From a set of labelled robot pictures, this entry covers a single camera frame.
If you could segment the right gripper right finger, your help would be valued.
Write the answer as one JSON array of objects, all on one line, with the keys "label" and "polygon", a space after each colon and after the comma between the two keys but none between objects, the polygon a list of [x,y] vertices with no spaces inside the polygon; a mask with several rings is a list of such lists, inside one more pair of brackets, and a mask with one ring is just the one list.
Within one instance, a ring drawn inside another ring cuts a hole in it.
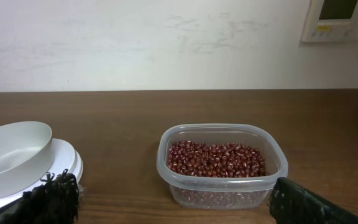
[{"label": "right gripper right finger", "polygon": [[277,179],[268,207],[277,224],[358,224],[358,216],[286,177]]}]

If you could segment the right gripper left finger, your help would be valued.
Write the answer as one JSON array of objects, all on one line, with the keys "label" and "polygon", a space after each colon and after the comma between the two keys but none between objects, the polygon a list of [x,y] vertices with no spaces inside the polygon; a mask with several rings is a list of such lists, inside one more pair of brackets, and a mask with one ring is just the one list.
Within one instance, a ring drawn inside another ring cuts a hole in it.
[{"label": "right gripper left finger", "polygon": [[46,173],[44,183],[22,194],[16,210],[2,224],[73,224],[78,219],[80,190],[75,175],[66,169],[57,176]]}]

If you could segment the white digital kitchen scale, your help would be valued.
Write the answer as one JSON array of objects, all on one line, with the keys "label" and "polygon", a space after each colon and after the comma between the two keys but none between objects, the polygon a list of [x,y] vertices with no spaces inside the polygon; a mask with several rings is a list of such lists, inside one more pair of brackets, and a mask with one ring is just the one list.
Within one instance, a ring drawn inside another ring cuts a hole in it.
[{"label": "white digital kitchen scale", "polygon": [[[53,138],[51,148],[54,155],[54,161],[48,172],[57,175],[67,169],[68,173],[72,173],[76,177],[77,182],[79,182],[83,173],[83,161],[79,153],[69,142],[62,139]],[[20,192],[0,198],[0,208],[21,198],[23,192],[30,191],[40,185],[42,185],[42,182],[38,180],[36,183]]]}]

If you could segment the white round bowl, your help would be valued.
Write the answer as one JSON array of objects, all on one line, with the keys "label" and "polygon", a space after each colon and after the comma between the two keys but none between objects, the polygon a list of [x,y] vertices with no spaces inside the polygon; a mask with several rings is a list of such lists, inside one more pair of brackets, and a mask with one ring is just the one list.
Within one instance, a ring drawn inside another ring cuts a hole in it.
[{"label": "white round bowl", "polygon": [[38,121],[0,126],[0,198],[36,183],[53,164],[52,129]]}]

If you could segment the clear plastic container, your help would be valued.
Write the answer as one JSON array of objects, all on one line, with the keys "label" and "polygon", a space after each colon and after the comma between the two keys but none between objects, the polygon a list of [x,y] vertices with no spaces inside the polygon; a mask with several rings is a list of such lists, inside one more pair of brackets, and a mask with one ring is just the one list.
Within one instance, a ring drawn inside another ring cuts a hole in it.
[{"label": "clear plastic container", "polygon": [[157,171],[186,208],[258,207],[288,161],[276,140],[248,124],[183,124],[165,131]]}]

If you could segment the red adzuki beans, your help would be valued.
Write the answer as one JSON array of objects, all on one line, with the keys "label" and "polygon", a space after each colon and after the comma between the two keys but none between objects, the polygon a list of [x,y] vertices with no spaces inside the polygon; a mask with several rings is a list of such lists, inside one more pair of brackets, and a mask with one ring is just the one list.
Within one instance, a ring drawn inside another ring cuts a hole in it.
[{"label": "red adzuki beans", "polygon": [[214,178],[268,176],[265,158],[250,145],[230,142],[207,145],[178,141],[168,150],[168,168],[181,175]]}]

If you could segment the white wall control panel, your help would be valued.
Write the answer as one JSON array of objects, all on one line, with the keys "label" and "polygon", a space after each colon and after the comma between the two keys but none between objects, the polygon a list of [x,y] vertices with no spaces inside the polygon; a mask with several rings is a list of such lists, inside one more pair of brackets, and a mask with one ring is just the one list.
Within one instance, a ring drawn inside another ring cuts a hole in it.
[{"label": "white wall control panel", "polygon": [[302,42],[358,40],[358,0],[311,0]]}]

